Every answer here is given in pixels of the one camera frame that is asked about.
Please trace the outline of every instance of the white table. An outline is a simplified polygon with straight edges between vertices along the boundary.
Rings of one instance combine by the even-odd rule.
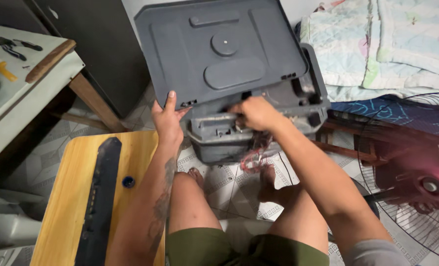
[[[43,48],[43,51],[26,47],[14,48],[27,57],[27,61],[22,61],[11,56],[0,46],[0,60],[5,61],[6,69],[17,77],[15,82],[11,82],[0,74],[0,152],[72,80],[70,88],[91,107],[110,130],[125,131],[98,93],[82,75],[79,75],[85,65],[73,48],[64,51],[63,54],[60,52],[63,57],[52,60],[53,66],[51,69],[43,69],[44,76],[39,80],[26,82],[27,75],[34,68],[40,69],[41,64],[45,65],[45,58],[51,58],[57,47],[67,39],[1,26],[0,36],[28,41]]]

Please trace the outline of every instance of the wooden table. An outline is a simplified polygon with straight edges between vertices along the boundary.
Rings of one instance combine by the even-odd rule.
[[[74,51],[75,41],[0,26],[0,36],[42,46],[42,51],[16,47],[27,61],[0,46],[0,61],[17,77],[0,74],[0,152],[67,85],[98,115],[112,132],[125,132],[119,119],[80,74],[85,64]]]
[[[77,137],[68,143],[42,221],[32,266],[74,265],[98,147],[110,137],[117,137],[122,147],[114,193],[109,250],[119,218],[135,193],[136,186],[139,186],[144,177],[157,148],[156,131]],[[136,180],[134,188],[122,186],[121,181],[126,176],[132,176]],[[164,265],[164,236],[154,265]]]

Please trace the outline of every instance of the blue blanket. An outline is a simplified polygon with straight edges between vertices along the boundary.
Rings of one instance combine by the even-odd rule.
[[[435,106],[435,102],[431,104],[381,96],[371,100],[332,103],[331,109],[439,135],[439,106]]]

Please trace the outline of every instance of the wooden stool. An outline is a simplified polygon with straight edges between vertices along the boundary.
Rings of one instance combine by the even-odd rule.
[[[156,131],[77,137],[70,141],[63,153],[59,172],[45,211],[31,261],[32,266],[73,266],[75,264],[75,256],[81,241],[88,198],[92,188],[98,148],[112,137],[117,137],[121,142],[121,152],[107,244],[107,250],[110,249],[116,225],[136,188],[140,185],[157,148],[158,135]],[[122,186],[122,180],[126,176],[135,179],[134,188],[129,189]],[[164,240],[165,233],[157,250],[154,265],[165,265]]]

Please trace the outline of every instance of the yellow tool handle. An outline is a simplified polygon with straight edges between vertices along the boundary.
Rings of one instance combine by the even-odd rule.
[[[0,69],[0,73],[3,76],[5,76],[7,79],[9,79],[11,82],[17,81],[17,77],[6,69]]]

